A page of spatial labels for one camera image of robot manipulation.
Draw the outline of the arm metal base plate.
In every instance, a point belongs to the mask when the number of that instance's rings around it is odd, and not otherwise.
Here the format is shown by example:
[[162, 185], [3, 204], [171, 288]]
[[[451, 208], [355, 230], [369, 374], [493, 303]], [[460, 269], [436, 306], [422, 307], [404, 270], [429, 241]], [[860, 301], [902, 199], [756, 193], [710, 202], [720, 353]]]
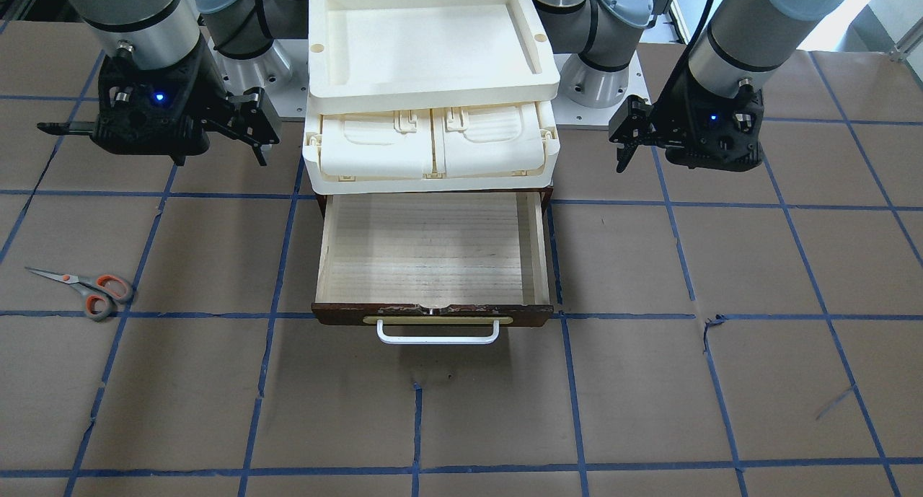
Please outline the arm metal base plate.
[[212, 49], [210, 37], [206, 41], [227, 92], [241, 95], [250, 87], [263, 87], [281, 119], [304, 119], [309, 99], [309, 41], [274, 40], [262, 56], [247, 60], [222, 56]]
[[588, 107], [574, 102], [566, 94], [566, 81], [561, 81], [552, 108], [557, 124], [564, 129], [607, 130], [612, 118], [619, 112], [626, 112], [623, 104], [630, 100], [645, 100], [650, 103], [650, 93], [637, 54], [633, 54], [629, 67], [619, 76], [619, 86], [614, 88], [616, 103], [609, 107]]

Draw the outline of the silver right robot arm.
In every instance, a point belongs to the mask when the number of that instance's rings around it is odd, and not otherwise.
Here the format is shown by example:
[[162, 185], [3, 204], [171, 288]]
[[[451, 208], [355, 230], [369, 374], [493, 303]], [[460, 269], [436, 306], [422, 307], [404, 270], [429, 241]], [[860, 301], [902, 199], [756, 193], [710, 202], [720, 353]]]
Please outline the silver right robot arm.
[[274, 105], [298, 70], [284, 40], [307, 35], [309, 0], [69, 0], [105, 59], [92, 122], [39, 123], [116, 155], [183, 165], [217, 133], [258, 164], [281, 139]]

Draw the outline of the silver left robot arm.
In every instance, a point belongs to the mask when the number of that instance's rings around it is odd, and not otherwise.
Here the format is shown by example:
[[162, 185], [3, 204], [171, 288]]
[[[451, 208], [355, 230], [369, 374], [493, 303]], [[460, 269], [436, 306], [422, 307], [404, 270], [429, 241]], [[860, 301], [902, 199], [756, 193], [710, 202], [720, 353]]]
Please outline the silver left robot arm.
[[554, 53], [568, 54], [561, 92], [591, 108], [616, 106], [609, 139], [617, 172], [640, 146], [672, 164], [747, 172], [764, 161], [764, 84], [843, 0], [706, 0], [655, 102], [623, 92], [653, 0], [533, 0]]

